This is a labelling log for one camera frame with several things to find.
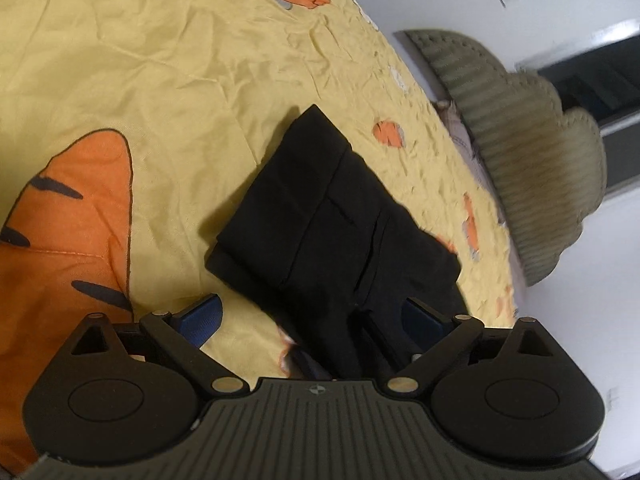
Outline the beige striped pillow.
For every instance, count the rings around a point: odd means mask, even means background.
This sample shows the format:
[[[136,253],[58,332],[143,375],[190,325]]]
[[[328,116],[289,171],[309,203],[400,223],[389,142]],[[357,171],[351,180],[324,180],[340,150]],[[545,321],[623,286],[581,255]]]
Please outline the beige striped pillow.
[[[486,191],[494,201],[497,208],[498,222],[504,226],[506,224],[506,216],[500,204],[494,182],[492,182],[482,156],[480,156],[480,148],[472,138],[468,128],[466,128],[456,103],[442,100],[433,102],[433,106],[440,121],[446,128],[450,140],[454,142],[454,146],[462,157],[466,168],[470,170],[476,185]]]

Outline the black pants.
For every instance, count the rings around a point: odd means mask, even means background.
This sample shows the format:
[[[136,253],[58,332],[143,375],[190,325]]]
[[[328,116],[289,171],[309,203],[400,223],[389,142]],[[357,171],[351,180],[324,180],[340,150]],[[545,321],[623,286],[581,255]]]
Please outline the black pants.
[[[288,127],[206,268],[335,379],[383,379],[424,349],[402,310],[466,310],[457,256],[422,231],[319,107]]]

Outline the dark window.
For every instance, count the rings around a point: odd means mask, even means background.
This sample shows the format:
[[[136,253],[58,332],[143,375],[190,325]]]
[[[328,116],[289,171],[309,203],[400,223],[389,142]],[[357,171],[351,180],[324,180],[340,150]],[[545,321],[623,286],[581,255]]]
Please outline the dark window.
[[[639,184],[639,21],[597,30],[518,62],[553,84],[562,107],[581,107],[597,122],[604,143],[606,192]]]

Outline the olive padded headboard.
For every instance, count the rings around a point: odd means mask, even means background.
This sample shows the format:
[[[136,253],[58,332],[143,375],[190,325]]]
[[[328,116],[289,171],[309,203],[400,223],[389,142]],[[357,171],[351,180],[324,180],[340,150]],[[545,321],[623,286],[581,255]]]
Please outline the olive padded headboard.
[[[526,283],[541,282],[603,202],[606,157],[596,121],[580,107],[566,110],[546,78],[510,72],[473,38],[440,29],[407,36],[480,150]]]

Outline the yellow carrot print bedsheet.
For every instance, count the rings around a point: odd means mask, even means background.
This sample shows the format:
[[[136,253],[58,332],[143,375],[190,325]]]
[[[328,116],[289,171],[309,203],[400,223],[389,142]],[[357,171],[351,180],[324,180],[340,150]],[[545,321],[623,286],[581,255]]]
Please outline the yellow carrot print bedsheet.
[[[317,105],[460,259],[472,315],[514,321],[509,237],[362,0],[1,0],[1,465],[37,458],[30,387],[96,302],[130,321],[221,296],[205,351],[248,382],[290,341],[206,271],[288,125]]]

